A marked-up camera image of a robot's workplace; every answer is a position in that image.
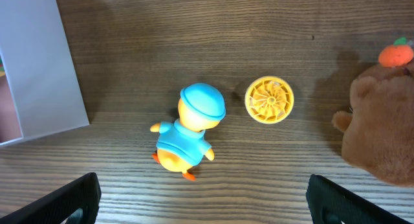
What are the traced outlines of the multicoloured puzzle cube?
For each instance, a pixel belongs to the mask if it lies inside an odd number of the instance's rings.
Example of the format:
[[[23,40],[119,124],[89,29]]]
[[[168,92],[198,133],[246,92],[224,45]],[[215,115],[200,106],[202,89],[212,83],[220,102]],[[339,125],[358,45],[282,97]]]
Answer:
[[[4,75],[5,75],[5,69],[4,69],[4,66],[3,66],[3,61],[0,58],[0,77],[2,77]]]

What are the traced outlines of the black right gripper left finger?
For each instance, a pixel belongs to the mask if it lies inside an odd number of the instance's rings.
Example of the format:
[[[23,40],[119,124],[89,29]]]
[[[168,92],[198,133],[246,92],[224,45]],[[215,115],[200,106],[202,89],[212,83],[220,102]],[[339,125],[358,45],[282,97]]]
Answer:
[[[87,173],[37,201],[1,218],[1,223],[94,224],[102,192],[97,174]]]

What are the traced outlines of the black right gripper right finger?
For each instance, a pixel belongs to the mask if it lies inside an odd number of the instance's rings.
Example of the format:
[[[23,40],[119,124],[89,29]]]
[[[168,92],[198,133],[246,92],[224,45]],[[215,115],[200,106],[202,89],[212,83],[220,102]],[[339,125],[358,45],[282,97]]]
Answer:
[[[409,224],[321,175],[310,176],[306,200],[314,224]]]

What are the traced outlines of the orange duck toy blue hat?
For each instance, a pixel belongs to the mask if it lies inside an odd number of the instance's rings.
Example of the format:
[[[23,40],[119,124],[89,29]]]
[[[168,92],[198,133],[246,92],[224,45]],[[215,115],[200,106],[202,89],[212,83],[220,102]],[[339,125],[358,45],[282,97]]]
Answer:
[[[171,172],[180,172],[190,181],[195,176],[189,170],[203,158],[214,160],[212,145],[205,140],[207,129],[219,125],[226,115],[223,95],[214,86],[191,84],[180,91],[179,117],[174,122],[159,122],[150,127],[158,133],[153,159]]]

